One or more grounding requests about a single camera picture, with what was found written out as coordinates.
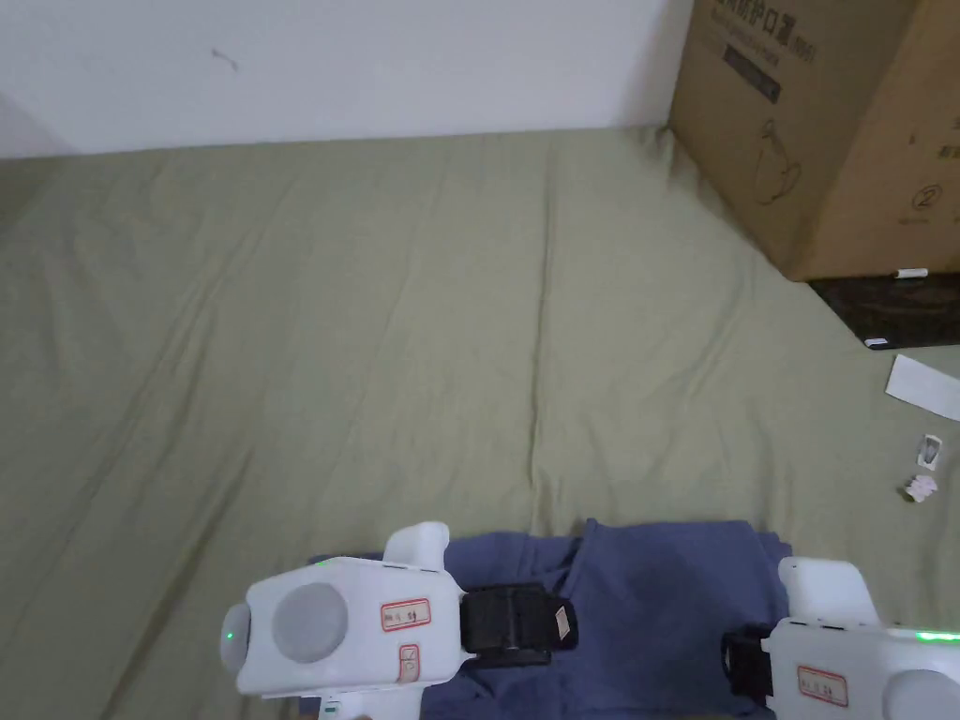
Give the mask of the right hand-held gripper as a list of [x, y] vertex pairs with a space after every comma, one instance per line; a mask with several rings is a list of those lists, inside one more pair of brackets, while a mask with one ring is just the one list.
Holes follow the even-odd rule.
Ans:
[[959, 636], [883, 623], [849, 562], [778, 564], [788, 614], [724, 634], [731, 691], [777, 719], [956, 719]]

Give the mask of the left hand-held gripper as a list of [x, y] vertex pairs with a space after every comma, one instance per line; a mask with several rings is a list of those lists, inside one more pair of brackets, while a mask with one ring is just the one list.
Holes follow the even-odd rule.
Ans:
[[424, 691], [466, 666], [545, 665], [579, 644], [573, 602], [543, 585], [463, 590], [448, 527], [394, 532], [382, 559], [337, 556], [251, 585], [219, 630], [237, 691], [317, 698], [326, 719], [415, 719]]

